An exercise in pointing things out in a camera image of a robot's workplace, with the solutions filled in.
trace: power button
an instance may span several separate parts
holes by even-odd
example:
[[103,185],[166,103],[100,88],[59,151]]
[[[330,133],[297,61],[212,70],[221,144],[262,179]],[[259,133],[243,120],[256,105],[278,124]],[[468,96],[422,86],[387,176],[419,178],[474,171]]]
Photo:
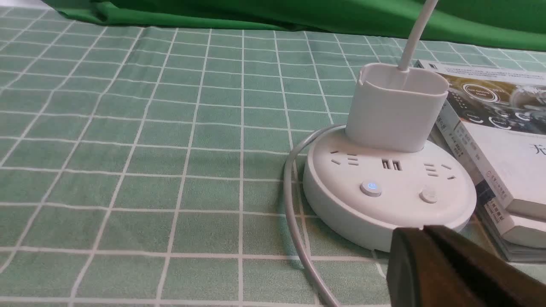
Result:
[[363,181],[360,184],[360,190],[362,193],[371,197],[378,197],[381,195],[381,187],[373,181]]

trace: power cord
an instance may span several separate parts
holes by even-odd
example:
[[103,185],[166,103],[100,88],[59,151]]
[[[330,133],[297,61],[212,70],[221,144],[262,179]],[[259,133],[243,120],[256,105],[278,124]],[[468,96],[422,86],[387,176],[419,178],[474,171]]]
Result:
[[318,288],[318,293],[321,295],[321,298],[325,300],[326,305],[330,307],[340,307],[341,305],[337,301],[336,297],[332,294],[328,286],[324,283],[324,280],[322,280],[320,273],[311,262],[311,257],[305,251],[305,245],[303,239],[300,236],[300,232],[298,230],[298,222],[296,221],[296,215],[294,214],[294,204],[292,200],[292,165],[294,164],[298,154],[311,142],[313,142],[323,133],[341,126],[344,125],[329,126],[309,134],[303,141],[300,142],[300,144],[292,149],[292,151],[286,158],[283,174],[284,206],[286,208],[286,221],[288,223],[288,229],[290,230],[292,242],[294,243],[296,252],[298,253],[298,257],[300,258],[304,269],[307,271],[308,277],[311,278],[315,286]]

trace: dark brown object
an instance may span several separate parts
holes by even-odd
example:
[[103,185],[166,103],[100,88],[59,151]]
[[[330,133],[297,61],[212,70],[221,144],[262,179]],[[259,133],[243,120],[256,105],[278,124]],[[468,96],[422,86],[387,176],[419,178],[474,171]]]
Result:
[[393,307],[543,307],[546,286],[444,226],[394,230]]

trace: plug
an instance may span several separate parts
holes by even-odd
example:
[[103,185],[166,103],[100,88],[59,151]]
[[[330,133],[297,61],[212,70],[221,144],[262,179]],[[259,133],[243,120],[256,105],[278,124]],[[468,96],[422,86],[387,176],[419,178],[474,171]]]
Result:
[[360,70],[347,137],[375,149],[417,152],[425,145],[448,94],[440,75],[422,68],[367,64]]

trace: usb port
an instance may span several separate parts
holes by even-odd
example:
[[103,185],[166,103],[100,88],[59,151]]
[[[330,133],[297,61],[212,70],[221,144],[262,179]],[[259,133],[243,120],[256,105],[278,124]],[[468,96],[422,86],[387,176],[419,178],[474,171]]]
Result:
[[390,169],[389,160],[381,159],[381,162],[383,163],[383,168],[384,168],[384,169]]
[[394,170],[402,170],[402,166],[400,166],[400,161],[393,161],[393,168]]

